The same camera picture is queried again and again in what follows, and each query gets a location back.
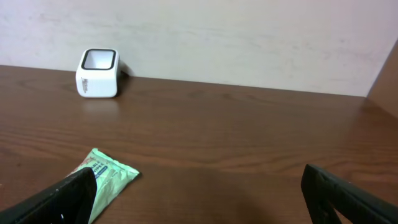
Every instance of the brown wooden surface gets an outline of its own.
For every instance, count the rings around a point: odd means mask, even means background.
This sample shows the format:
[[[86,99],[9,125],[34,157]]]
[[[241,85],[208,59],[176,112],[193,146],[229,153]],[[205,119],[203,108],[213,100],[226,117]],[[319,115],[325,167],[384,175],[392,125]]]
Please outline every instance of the brown wooden surface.
[[[398,204],[398,122],[364,98],[131,78],[85,99],[74,75],[0,67],[0,210],[92,147],[143,173],[96,223],[310,223],[307,163]]]
[[[398,118],[398,40],[374,82],[368,98]]]

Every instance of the wall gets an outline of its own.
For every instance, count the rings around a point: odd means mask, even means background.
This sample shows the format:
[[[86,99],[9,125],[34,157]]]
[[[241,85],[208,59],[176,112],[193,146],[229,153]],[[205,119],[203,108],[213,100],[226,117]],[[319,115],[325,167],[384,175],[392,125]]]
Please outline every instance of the wall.
[[[118,49],[137,76],[366,96],[396,0],[0,0],[0,64],[76,70]]]
[[[398,118],[398,41],[374,82],[368,98]]]

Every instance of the tabletop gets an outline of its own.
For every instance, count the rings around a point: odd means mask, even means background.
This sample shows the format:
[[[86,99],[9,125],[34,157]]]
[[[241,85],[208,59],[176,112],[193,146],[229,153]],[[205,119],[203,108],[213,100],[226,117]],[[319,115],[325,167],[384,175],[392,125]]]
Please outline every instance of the tabletop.
[[[305,164],[398,205],[398,122],[355,96],[131,77],[87,99],[74,72],[0,66],[0,210],[94,147],[142,172],[100,223],[311,223]]]

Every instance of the white cube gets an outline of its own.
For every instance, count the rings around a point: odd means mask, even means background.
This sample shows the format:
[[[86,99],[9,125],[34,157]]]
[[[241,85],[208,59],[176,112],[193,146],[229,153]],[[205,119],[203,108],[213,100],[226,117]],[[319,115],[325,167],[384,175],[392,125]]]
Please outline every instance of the white cube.
[[[77,91],[84,97],[114,97],[118,92],[119,53],[113,49],[88,49],[76,71]]]

